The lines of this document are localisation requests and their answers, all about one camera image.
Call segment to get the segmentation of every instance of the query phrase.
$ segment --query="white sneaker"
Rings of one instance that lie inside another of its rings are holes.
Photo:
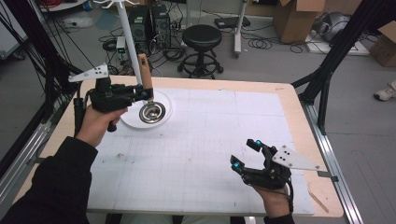
[[[374,98],[379,101],[387,101],[391,97],[396,97],[396,80],[389,83],[386,89],[374,93]]]

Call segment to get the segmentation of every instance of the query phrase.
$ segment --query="person's right hand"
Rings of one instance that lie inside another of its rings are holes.
[[[112,124],[116,125],[120,120],[120,116],[126,111],[128,111],[127,107],[109,113],[101,113],[89,105],[76,138],[93,147],[97,147],[106,133],[108,123],[112,122]]]
[[[253,188],[262,196],[265,212],[269,218],[283,217],[290,213],[289,201],[285,190]]]

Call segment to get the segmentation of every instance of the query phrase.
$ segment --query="black sleeve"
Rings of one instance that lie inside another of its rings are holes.
[[[86,210],[97,150],[67,137],[35,171],[32,187],[8,210],[3,223],[87,223]]]
[[[293,220],[293,216],[291,214],[288,214],[287,216],[283,216],[283,217],[274,217],[274,218],[265,217],[264,223],[265,224],[294,224],[294,220]]]

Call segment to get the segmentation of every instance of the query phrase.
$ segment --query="wooden table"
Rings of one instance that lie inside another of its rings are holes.
[[[112,77],[112,83],[122,83],[134,85],[134,77]],[[154,77],[152,79],[155,88],[168,89],[188,89],[188,90],[230,90],[246,92],[266,92],[274,93],[279,97],[286,121],[289,125],[290,135],[295,150],[302,156],[308,158],[313,163],[325,168],[325,163],[320,155],[316,140],[311,132],[310,126],[300,105],[295,89],[290,84],[262,83],[262,82],[242,82],[242,81],[223,81],[207,79],[184,79],[184,78],[165,78]],[[94,87],[94,81],[84,81],[81,92]],[[62,119],[56,127],[52,137],[43,149],[40,157],[45,158],[54,155],[59,145],[67,135],[72,136],[74,132],[74,110],[73,105],[67,107]],[[33,171],[26,178],[16,200],[20,198],[31,186]],[[307,182],[308,192],[314,206],[314,217],[341,217],[344,214],[342,205],[333,187],[332,181],[327,177],[319,177],[317,172],[304,171]]]

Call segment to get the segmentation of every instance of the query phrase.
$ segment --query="stool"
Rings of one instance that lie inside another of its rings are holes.
[[[213,75],[215,71],[218,71],[218,73],[224,71],[224,68],[215,59],[216,54],[213,52],[213,48],[221,43],[222,35],[220,30],[210,25],[193,25],[183,32],[182,39],[187,46],[193,48],[197,53],[188,55],[177,67],[178,72],[184,70],[190,74],[189,77],[212,76],[212,79],[215,79]],[[196,62],[187,62],[192,57],[197,57]],[[210,59],[209,63],[205,62],[205,57]],[[214,69],[208,70],[207,67],[212,64]],[[194,69],[189,70],[186,65],[193,66]]]

